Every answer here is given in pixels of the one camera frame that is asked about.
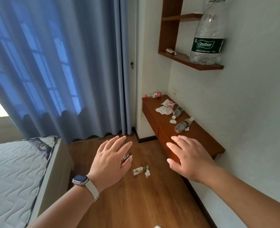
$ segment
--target curtain fold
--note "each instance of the curtain fold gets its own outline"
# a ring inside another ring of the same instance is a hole
[[[0,0],[0,103],[25,138],[131,134],[127,0]]]

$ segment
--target watch face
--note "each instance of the watch face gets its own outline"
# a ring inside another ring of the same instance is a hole
[[[73,180],[77,183],[83,183],[87,180],[87,176],[77,175],[73,178]]]

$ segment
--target hand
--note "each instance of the hand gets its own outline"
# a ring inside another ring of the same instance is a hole
[[[131,167],[132,157],[129,157],[121,166],[123,156],[133,144],[128,142],[119,149],[125,139],[126,136],[121,138],[116,136],[102,143],[97,151],[87,177],[99,193],[118,182]]]
[[[209,175],[217,167],[214,160],[195,139],[179,135],[172,139],[179,145],[168,142],[166,145],[180,159],[180,164],[168,158],[171,169],[189,180],[207,184]]]

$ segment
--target white bed frame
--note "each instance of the white bed frame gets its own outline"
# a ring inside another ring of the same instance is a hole
[[[51,155],[29,224],[67,192],[74,163],[64,140],[58,139]]]

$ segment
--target white mattress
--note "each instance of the white mattress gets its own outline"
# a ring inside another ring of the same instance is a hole
[[[0,144],[0,228],[27,226],[55,143],[51,136]]]

